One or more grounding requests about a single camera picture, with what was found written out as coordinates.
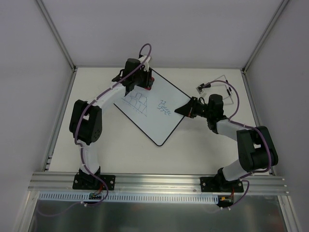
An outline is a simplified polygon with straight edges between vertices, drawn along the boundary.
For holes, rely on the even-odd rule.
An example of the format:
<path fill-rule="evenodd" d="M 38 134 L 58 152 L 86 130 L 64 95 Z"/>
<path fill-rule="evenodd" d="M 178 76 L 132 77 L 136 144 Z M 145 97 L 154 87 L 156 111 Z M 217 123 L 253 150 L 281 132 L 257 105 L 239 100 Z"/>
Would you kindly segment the white whiteboard black frame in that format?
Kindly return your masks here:
<path fill-rule="evenodd" d="M 154 70 L 152 77 L 151 90 L 136 86 L 114 105 L 156 146 L 162 146 L 184 118 L 174 111 L 191 98 Z"/>

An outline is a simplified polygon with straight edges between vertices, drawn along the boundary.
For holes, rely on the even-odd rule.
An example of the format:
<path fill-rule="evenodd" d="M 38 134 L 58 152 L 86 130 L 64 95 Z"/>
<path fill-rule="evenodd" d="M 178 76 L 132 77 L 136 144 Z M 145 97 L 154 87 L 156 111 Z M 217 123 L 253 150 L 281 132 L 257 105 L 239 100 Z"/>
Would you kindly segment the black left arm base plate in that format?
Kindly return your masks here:
<path fill-rule="evenodd" d="M 84 172 L 77 173 L 74 177 L 72 184 L 73 189 L 77 190 L 102 190 L 113 191 L 115 186 L 115 175 L 105 175 L 101 173 L 95 173 L 95 177 Z"/>

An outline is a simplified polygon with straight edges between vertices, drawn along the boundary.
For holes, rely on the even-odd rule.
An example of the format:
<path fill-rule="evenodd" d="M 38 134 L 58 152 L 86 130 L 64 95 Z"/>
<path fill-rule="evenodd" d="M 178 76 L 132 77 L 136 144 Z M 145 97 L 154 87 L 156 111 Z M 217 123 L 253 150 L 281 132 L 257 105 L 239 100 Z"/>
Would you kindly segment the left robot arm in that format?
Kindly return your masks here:
<path fill-rule="evenodd" d="M 107 189 L 107 183 L 100 174 L 96 142 L 103 125 L 103 112 L 115 101 L 125 97 L 135 87 L 150 90 L 154 79 L 149 66 L 150 57 L 129 58 L 125 67 L 111 80 L 110 87 L 91 101 L 77 100 L 74 103 L 69 131 L 78 145 L 81 166 L 74 177 L 73 189 Z"/>

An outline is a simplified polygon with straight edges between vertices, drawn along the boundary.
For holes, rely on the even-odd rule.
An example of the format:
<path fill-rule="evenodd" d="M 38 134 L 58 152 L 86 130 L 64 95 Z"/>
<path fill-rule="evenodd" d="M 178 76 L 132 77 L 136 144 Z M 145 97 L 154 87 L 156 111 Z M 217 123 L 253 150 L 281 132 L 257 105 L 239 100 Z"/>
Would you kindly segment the red whiteboard eraser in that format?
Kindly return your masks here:
<path fill-rule="evenodd" d="M 155 79 L 153 77 L 149 77 L 147 80 L 147 85 L 145 87 L 146 90 L 151 90 Z"/>

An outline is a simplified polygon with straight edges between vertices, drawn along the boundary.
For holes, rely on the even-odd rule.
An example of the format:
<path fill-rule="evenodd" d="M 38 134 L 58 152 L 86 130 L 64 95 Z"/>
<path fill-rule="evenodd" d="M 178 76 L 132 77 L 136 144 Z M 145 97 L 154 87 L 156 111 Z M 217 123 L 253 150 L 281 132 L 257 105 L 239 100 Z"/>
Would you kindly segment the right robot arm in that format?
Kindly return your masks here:
<path fill-rule="evenodd" d="M 238 159 L 220 168 L 212 178 L 201 177 L 202 192 L 243 192 L 242 178 L 254 173 L 268 172 L 278 164 L 278 154 L 268 128 L 245 126 L 228 119 L 224 115 L 221 95 L 210 95 L 208 103 L 202 98 L 192 97 L 174 112 L 189 118 L 203 117 L 212 132 L 237 142 Z"/>

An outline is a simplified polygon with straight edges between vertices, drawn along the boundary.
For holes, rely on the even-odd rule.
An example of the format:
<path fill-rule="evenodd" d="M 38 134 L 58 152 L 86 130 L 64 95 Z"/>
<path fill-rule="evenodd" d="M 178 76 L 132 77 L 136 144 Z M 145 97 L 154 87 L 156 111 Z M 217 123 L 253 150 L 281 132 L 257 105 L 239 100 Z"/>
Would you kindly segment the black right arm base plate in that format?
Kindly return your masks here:
<path fill-rule="evenodd" d="M 243 193 L 243 184 L 239 180 L 217 181 L 214 177 L 201 177 L 200 186 L 202 192 Z"/>

